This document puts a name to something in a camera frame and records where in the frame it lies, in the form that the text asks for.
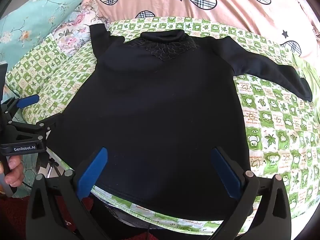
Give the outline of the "person's left hand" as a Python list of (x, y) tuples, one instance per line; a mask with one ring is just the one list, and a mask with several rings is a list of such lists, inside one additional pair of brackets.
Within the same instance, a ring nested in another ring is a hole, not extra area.
[(12, 187), (21, 186), (24, 178), (22, 156), (11, 156), (8, 160), (8, 166), (10, 168), (10, 173), (5, 175), (4, 181)]

